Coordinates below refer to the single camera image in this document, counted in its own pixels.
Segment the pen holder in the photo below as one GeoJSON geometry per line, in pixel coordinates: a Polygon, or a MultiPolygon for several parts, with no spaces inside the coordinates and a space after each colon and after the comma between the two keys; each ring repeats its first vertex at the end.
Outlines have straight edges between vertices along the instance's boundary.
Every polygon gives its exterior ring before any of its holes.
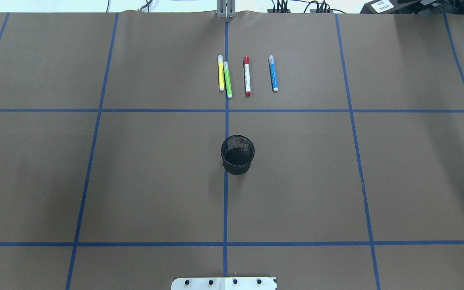
{"type": "Polygon", "coordinates": [[[248,171],[254,154],[254,144],[241,135],[232,135],[221,144],[223,167],[236,176],[248,171]]]}

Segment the marker barrel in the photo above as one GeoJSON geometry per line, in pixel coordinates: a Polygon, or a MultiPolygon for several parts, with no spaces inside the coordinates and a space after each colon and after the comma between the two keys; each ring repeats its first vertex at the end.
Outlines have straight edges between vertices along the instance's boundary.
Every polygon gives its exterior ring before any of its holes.
{"type": "Polygon", "coordinates": [[[217,78],[219,80],[220,90],[225,90],[225,80],[223,76],[223,55],[217,56],[217,78]]]}
{"type": "Polygon", "coordinates": [[[225,86],[227,87],[227,97],[232,97],[232,84],[230,83],[230,71],[228,71],[228,62],[223,62],[223,68],[225,70],[225,86]]]}
{"type": "Polygon", "coordinates": [[[250,85],[250,58],[245,56],[244,60],[244,92],[246,95],[252,94],[252,88],[250,85]]]}
{"type": "Polygon", "coordinates": [[[273,59],[273,55],[268,57],[269,61],[269,74],[271,74],[271,86],[273,91],[278,91],[278,83],[277,83],[277,74],[275,72],[275,60],[273,59]]]}

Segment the metal bracket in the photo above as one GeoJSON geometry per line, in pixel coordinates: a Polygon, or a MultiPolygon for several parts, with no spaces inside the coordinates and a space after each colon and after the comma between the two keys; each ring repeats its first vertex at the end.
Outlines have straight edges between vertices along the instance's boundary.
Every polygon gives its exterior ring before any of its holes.
{"type": "Polygon", "coordinates": [[[235,18],[236,0],[217,0],[216,16],[218,18],[235,18]]]}
{"type": "Polygon", "coordinates": [[[275,277],[177,278],[171,290],[277,290],[275,277]]]}

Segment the red marker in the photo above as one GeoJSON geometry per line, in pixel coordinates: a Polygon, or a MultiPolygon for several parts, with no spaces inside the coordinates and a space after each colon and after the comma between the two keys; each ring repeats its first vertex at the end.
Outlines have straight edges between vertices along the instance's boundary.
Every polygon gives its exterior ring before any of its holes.
{"type": "Polygon", "coordinates": [[[252,89],[250,88],[250,58],[245,56],[243,60],[244,64],[244,90],[247,96],[252,94],[252,89]]]}

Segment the metal plate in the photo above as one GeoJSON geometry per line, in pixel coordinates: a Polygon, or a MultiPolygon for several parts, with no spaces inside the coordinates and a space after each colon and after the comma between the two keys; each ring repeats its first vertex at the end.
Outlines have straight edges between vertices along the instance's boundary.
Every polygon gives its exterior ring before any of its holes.
{"type": "Polygon", "coordinates": [[[191,289],[276,290],[277,279],[271,277],[177,278],[171,284],[171,290],[191,289]]]}

